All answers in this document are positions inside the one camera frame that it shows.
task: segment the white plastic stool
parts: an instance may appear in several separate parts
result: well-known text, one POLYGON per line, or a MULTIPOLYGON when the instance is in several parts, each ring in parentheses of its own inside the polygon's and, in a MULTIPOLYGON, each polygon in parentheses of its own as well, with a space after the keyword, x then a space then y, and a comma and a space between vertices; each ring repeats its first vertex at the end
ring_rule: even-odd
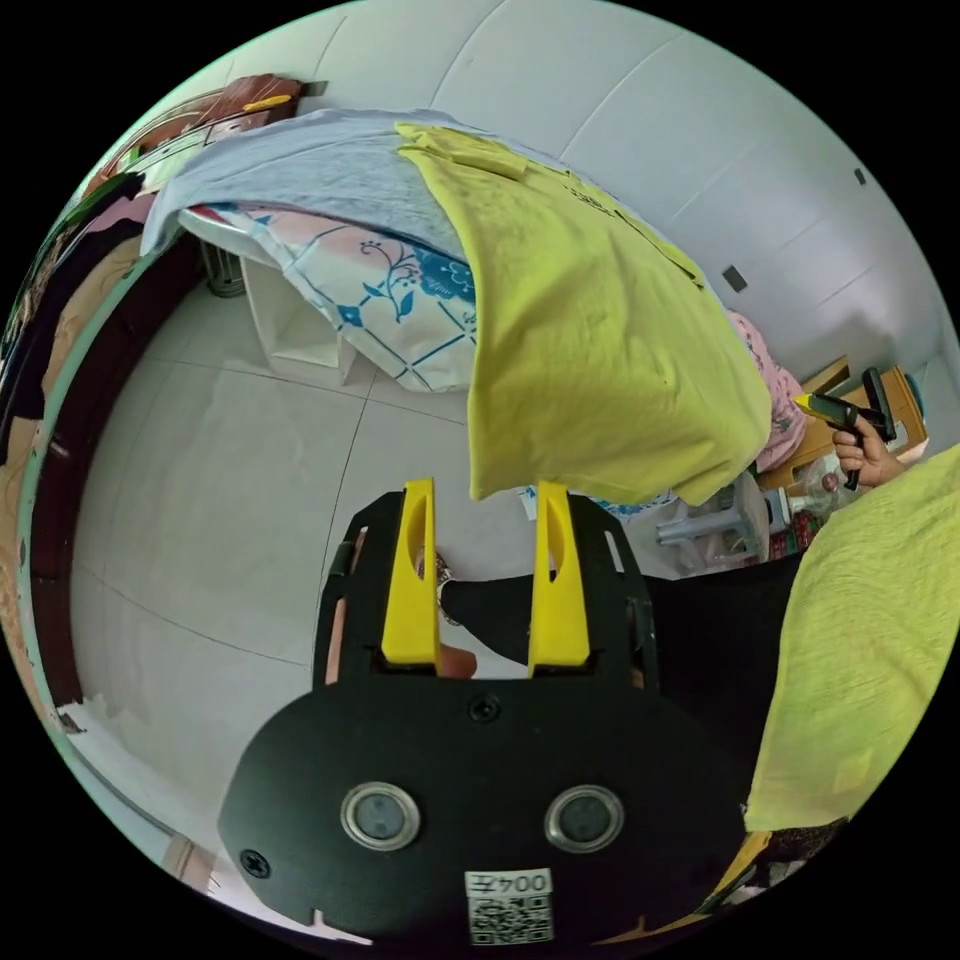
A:
POLYGON ((657 525, 657 543, 676 546, 696 573, 724 570, 750 557, 765 563, 770 558, 770 511, 757 481, 742 473, 734 482, 731 506, 717 509, 718 499, 711 501, 713 509, 708 505, 707 512, 694 515, 681 502, 672 520, 657 525), (735 534, 740 549, 726 550, 725 533, 735 534))

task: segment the yellow t-shirt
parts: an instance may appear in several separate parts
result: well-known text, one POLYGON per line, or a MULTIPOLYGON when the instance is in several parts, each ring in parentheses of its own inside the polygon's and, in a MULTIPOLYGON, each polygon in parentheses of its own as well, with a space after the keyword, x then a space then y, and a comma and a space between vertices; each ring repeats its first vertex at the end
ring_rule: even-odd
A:
POLYGON ((607 194, 498 143, 398 123, 477 292, 470 493, 561 483, 697 505, 770 433, 770 395, 699 268, 607 194))
POLYGON ((747 828, 855 814, 896 763, 960 626, 960 446, 834 514, 807 551, 747 828))

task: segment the human hand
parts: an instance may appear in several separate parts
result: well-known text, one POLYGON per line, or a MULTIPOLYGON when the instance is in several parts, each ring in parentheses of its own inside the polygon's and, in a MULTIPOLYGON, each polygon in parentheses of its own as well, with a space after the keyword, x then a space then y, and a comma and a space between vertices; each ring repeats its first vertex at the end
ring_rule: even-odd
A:
POLYGON ((873 489, 900 476, 906 467, 887 450, 886 444, 873 425, 857 417, 856 428, 863 437, 863 448, 857 446, 857 438, 845 430, 833 435, 833 445, 844 473, 860 471, 860 486, 873 489))

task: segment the qr code label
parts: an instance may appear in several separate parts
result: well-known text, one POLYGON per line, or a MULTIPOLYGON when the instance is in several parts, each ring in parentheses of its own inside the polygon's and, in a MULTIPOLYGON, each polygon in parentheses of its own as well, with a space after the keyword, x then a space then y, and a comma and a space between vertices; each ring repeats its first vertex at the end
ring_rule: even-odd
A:
POLYGON ((553 939, 550 897, 471 897, 470 939, 475 947, 543 943, 553 939))
POLYGON ((550 871, 465 874, 474 946, 512 946, 553 939, 550 871))

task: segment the metal trash can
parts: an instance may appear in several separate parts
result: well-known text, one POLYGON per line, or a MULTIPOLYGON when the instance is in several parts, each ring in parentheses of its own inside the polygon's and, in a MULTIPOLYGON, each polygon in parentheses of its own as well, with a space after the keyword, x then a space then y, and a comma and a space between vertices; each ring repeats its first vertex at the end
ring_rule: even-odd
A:
POLYGON ((215 297, 227 299, 246 292, 239 257, 203 240, 200 241, 200 253, 207 272, 207 286, 215 297))

